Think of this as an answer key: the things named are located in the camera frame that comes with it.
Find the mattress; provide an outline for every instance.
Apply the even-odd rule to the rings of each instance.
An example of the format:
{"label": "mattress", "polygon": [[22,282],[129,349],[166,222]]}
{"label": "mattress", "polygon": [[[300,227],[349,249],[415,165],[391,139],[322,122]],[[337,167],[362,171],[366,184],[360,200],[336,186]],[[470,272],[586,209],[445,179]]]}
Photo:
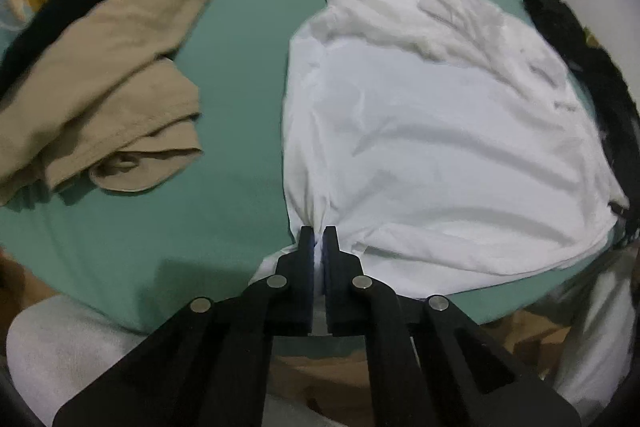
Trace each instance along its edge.
{"label": "mattress", "polygon": [[[527,19],[520,0],[492,1]],[[86,178],[56,194],[24,188],[0,208],[6,251],[135,330],[154,329],[194,296],[238,295],[265,256],[295,240],[282,188],[287,49],[323,7],[324,0],[212,0],[175,57],[200,88],[202,158],[143,194],[107,193]],[[453,300],[477,322],[490,321],[592,260]]]}

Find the silver screw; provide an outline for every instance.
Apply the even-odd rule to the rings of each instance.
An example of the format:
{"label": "silver screw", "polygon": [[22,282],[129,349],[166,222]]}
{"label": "silver screw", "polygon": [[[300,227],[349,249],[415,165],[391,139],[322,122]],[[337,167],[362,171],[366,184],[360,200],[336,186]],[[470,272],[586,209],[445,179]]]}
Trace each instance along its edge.
{"label": "silver screw", "polygon": [[449,300],[442,295],[434,295],[429,298],[429,306],[437,312],[443,312],[449,307]]}
{"label": "silver screw", "polygon": [[208,312],[211,308],[211,301],[206,297],[198,297],[197,299],[193,299],[191,304],[189,304],[189,308],[194,313],[204,313]]}
{"label": "silver screw", "polygon": [[272,275],[267,279],[269,288],[283,288],[287,284],[287,278],[284,275]]}
{"label": "silver screw", "polygon": [[356,277],[351,280],[351,284],[360,290],[366,290],[373,284],[373,281],[371,277],[367,277],[366,275],[356,275]]}

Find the tan garment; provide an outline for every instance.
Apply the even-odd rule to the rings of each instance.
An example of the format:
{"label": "tan garment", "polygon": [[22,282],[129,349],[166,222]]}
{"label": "tan garment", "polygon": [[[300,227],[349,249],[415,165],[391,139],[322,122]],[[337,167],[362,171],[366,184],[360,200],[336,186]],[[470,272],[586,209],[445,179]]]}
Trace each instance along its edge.
{"label": "tan garment", "polygon": [[197,88],[158,57],[180,45],[206,1],[105,0],[69,26],[0,101],[0,204],[38,178],[55,189],[96,164],[98,185],[143,190],[197,156],[185,125]]}

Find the green fabric surface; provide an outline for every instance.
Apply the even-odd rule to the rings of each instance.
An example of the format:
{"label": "green fabric surface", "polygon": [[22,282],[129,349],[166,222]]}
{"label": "green fabric surface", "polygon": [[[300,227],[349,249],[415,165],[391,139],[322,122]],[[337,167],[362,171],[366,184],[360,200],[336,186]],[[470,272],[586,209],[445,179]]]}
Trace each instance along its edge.
{"label": "green fabric surface", "polygon": [[[493,0],[526,19],[520,0]],[[289,38],[324,0],[212,0],[178,53],[200,87],[202,158],[144,194],[82,177],[0,208],[0,243],[54,288],[148,331],[191,298],[238,295],[264,256],[292,243],[280,120]],[[588,261],[454,301],[488,321],[547,293]]]}

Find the green sheet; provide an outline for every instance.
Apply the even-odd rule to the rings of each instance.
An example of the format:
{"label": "green sheet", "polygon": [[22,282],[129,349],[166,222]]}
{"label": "green sheet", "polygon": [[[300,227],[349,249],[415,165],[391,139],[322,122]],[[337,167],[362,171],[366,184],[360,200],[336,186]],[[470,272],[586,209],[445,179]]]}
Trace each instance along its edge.
{"label": "green sheet", "polygon": [[[518,17],[520,0],[493,0]],[[204,156],[145,194],[83,178],[61,194],[23,189],[0,208],[0,243],[54,288],[148,331],[197,295],[242,291],[292,243],[280,119],[290,36],[324,0],[213,0],[176,58],[200,87]],[[536,301],[588,261],[454,301],[484,322]]]}

